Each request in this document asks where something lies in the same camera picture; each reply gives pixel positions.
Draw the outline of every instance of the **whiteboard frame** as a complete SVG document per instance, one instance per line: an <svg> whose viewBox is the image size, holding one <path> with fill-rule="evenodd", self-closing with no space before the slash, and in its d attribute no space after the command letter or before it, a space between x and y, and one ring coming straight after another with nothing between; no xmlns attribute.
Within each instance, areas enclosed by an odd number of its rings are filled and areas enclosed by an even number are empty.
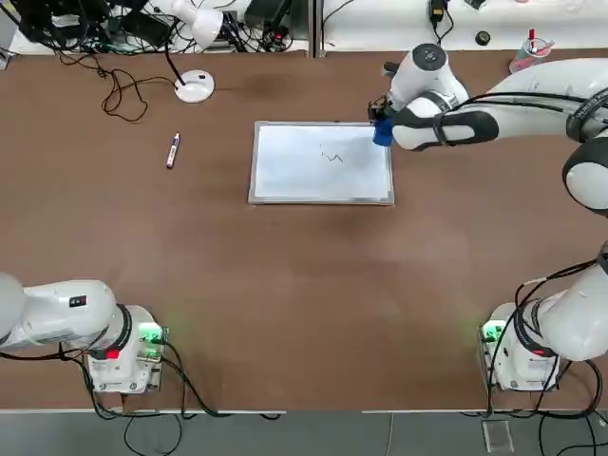
<svg viewBox="0 0 608 456"><path fill-rule="evenodd" d="M376 205L393 205L394 204L394 190L392 184L392 163L390 161L390 147L382 147L384 149L386 166L389 170L389 191L386 198L353 198L353 199L335 199L335 200L318 200L308 198L269 198L256 196L256 172L257 172L257 150L259 146L259 130L263 126L267 125L288 125L288 126L365 126L367 128L373 128L371 123L367 122L270 122L270 121L257 121L255 123L255 136L254 136L254 153L251 164L251 178L249 181L249 198L250 204L376 204Z"/></svg>

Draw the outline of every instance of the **drawing on whiteboard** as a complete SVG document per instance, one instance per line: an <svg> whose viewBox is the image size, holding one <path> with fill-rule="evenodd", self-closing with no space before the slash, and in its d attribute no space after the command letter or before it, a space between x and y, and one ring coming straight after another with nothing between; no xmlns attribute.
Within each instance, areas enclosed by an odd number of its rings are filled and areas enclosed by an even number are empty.
<svg viewBox="0 0 608 456"><path fill-rule="evenodd" d="M338 154L335 154L333 157L330 158L329 155L325 155L325 153L321 151L321 155L324 156L328 162L333 162L334 160L340 160L341 162L344 162L342 160L342 157L340 157Z"/></svg>

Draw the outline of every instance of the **marker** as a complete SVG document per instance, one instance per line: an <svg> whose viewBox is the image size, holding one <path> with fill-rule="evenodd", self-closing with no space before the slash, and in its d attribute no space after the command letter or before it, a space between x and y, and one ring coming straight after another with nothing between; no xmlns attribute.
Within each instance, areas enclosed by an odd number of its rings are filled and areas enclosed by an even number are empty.
<svg viewBox="0 0 608 456"><path fill-rule="evenodd" d="M534 46L534 42L536 41L536 29L531 28L528 31L528 42L530 43L530 52L536 54L539 50Z"/></svg>
<svg viewBox="0 0 608 456"><path fill-rule="evenodd" d="M171 142L171 148L169 149L169 156L167 157L167 169L173 168L173 162L175 156L178 153L178 147L180 145L180 132L176 133Z"/></svg>

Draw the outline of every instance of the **power adapter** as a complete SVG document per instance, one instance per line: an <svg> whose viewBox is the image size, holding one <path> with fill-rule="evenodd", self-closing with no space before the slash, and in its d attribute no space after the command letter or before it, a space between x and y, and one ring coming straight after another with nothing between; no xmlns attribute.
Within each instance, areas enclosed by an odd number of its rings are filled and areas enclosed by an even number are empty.
<svg viewBox="0 0 608 456"><path fill-rule="evenodd" d="M428 1L428 20L437 29L437 25L444 20L446 14L446 0Z"/></svg>

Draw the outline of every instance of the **whiteboard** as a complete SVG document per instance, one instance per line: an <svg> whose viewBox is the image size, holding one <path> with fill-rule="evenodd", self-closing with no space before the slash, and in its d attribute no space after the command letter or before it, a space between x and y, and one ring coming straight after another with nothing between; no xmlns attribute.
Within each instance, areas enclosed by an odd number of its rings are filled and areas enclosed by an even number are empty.
<svg viewBox="0 0 608 456"><path fill-rule="evenodd" d="M393 204L390 149L369 123L256 122L249 202Z"/></svg>

